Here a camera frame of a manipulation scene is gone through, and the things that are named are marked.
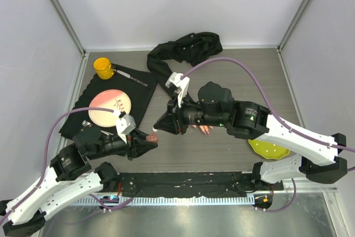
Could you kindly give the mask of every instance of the fork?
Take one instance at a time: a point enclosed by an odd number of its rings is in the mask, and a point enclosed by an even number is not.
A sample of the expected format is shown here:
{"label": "fork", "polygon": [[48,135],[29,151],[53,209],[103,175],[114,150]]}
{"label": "fork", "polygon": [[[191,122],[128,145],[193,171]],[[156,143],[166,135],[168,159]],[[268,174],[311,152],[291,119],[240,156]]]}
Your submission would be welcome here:
{"label": "fork", "polygon": [[[82,122],[82,126],[89,126],[89,125],[93,125],[93,124],[90,123],[90,122],[87,122],[86,120],[84,120],[84,121]],[[101,130],[101,132],[102,132],[103,134],[106,134],[106,135],[113,135],[113,133],[109,133],[109,132],[106,132],[106,131],[104,131],[104,130]]]}

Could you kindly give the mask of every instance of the yellow plate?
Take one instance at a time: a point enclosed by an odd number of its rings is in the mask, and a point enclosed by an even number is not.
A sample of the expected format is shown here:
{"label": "yellow plate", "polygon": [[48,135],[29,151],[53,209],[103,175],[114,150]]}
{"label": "yellow plate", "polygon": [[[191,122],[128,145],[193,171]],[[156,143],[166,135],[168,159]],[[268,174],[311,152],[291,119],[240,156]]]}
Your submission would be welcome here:
{"label": "yellow plate", "polygon": [[290,153],[290,151],[284,147],[264,141],[248,140],[248,143],[255,153],[266,159],[279,160]]}

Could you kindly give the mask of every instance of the white backdrop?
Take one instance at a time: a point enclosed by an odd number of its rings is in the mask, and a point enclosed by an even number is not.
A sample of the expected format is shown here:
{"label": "white backdrop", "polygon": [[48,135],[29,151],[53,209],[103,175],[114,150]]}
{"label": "white backdrop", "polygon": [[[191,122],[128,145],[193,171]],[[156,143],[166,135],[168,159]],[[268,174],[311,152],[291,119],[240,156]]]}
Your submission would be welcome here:
{"label": "white backdrop", "polygon": [[302,0],[59,0],[86,49],[155,47],[190,32],[278,45]]}
{"label": "white backdrop", "polygon": [[[355,148],[355,2],[313,0],[284,50],[301,113],[310,130],[347,136]],[[348,167],[355,154],[343,151]],[[355,236],[355,172],[337,182],[351,236]]]}
{"label": "white backdrop", "polygon": [[[5,200],[40,176],[48,130],[67,108],[81,56],[49,0],[0,0],[0,32],[0,199]],[[55,131],[49,158],[58,140]]]}

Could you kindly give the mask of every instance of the black towel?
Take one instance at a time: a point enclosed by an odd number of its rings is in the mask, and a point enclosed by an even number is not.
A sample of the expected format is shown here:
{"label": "black towel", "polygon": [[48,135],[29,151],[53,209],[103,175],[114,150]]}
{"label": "black towel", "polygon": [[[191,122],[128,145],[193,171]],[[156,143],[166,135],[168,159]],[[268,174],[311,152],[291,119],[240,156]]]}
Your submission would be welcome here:
{"label": "black towel", "polygon": [[220,37],[215,33],[190,33],[176,41],[158,44],[149,54],[146,65],[158,83],[168,93],[173,95],[174,89],[165,86],[172,74],[168,64],[163,60],[174,59],[178,62],[187,61],[192,66],[217,55],[223,50]]}
{"label": "black towel", "polygon": [[[89,85],[83,91],[83,94],[75,103],[74,109],[88,107],[94,97],[103,91],[110,89],[121,90],[125,92],[131,100],[132,106],[129,114],[134,117],[136,126],[138,128],[154,93],[156,87],[156,79],[149,72],[141,72],[139,70],[126,68],[116,64],[112,64],[112,66],[113,68],[122,70],[123,72],[130,74],[133,78],[146,83],[148,87],[145,87],[118,73],[114,73],[114,75],[107,80],[102,80],[97,76],[97,74],[95,74]],[[89,113],[87,111],[73,113],[69,115],[67,121],[64,123],[59,132],[63,137],[72,139],[73,136],[76,135],[83,127],[82,122],[84,120],[93,123],[90,120]],[[102,127],[102,130],[117,134],[116,127]]]}

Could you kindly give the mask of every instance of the cup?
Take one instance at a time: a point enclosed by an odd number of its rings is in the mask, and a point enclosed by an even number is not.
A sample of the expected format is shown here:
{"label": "cup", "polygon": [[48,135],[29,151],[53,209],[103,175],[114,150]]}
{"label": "cup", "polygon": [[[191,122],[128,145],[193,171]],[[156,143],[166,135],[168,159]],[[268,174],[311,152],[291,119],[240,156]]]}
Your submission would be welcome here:
{"label": "cup", "polygon": [[94,62],[94,69],[102,80],[107,80],[113,76],[113,68],[108,58],[98,58]]}

